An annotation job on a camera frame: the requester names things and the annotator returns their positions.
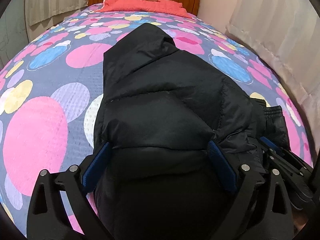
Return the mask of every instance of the bed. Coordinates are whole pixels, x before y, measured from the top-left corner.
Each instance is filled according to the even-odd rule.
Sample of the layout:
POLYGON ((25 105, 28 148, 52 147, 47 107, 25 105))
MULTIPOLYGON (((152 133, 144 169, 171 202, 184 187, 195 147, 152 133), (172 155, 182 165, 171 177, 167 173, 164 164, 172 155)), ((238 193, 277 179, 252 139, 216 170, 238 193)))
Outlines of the bed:
MULTIPOLYGON (((65 171, 92 154, 103 53, 143 23, 164 30, 179 49, 230 76, 250 97, 281 105, 292 151, 312 164, 304 125, 275 74, 250 50, 198 19, 200 0, 175 1, 191 18, 101 13, 96 10, 103 0, 89 0, 87 9, 37 37, 0 72, 0 202, 24 235, 39 171, 65 171)), ((72 226, 81 232, 62 197, 72 226)), ((94 206, 91 195, 88 199, 94 206)))

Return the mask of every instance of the black fabric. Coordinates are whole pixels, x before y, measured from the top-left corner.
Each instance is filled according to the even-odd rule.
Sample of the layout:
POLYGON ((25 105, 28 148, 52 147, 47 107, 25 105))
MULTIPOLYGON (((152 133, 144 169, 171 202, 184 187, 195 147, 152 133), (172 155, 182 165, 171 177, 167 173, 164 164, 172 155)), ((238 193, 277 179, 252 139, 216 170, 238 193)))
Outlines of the black fabric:
POLYGON ((95 201, 116 240, 201 239, 232 197, 206 154, 264 173, 265 107, 228 76, 143 24, 104 54, 95 149, 113 146, 95 201))
POLYGON ((255 98, 254 101, 262 106, 264 112, 264 117, 262 117, 261 113, 259 114, 262 118, 260 122, 264 124, 264 128, 260 129, 260 132, 262 132, 260 137, 264 136, 278 147, 290 151, 288 129, 281 106, 267 107, 265 100, 255 98))

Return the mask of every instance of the bedspread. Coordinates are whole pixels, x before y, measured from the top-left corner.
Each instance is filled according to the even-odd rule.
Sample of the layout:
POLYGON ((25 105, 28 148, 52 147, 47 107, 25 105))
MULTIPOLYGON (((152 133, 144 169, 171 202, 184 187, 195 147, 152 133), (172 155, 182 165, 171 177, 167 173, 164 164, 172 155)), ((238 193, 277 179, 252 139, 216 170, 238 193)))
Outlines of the bedspread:
MULTIPOLYGON (((251 97, 265 99, 268 106, 281 105, 292 151, 311 164, 296 108, 251 51, 194 16, 94 12, 101 6, 93 5, 47 30, 0 72, 0 202, 23 234, 39 172, 65 171, 92 154, 103 96, 103 53, 143 23, 164 30, 179 49, 209 62, 251 97)), ((62 198, 72 225, 81 231, 64 194, 62 198)))

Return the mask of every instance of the pink circle pattern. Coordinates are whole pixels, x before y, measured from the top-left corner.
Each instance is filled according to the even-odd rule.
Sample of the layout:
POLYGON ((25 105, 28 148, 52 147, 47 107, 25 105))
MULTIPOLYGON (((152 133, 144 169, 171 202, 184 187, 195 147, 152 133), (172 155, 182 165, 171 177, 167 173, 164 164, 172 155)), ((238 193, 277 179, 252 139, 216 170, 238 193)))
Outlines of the pink circle pattern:
POLYGON ((54 99, 37 97, 21 106, 8 125, 3 145, 5 168, 19 192, 31 196, 42 169, 59 171, 67 138, 67 120, 54 99))
POLYGON ((93 66, 103 61, 103 53, 111 47, 111 45, 103 43, 82 45, 68 54, 66 62, 73 68, 93 66))

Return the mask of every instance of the purple bedspread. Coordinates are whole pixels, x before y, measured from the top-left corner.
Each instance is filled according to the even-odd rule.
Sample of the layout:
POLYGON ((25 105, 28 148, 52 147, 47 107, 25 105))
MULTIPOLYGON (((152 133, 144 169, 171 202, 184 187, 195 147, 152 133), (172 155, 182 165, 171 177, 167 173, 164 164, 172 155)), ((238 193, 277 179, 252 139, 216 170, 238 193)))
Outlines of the purple bedspread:
MULTIPOLYGON (((143 23, 163 29, 179 49, 209 62, 251 97, 281 105, 292 151, 311 163, 296 108, 276 76, 252 52, 195 17, 93 11, 100 7, 91 6, 52 27, 0 72, 0 202, 23 234, 39 171, 65 171, 92 154, 102 100, 103 53, 143 23)), ((81 231, 67 202, 66 209, 72 225, 81 231)))

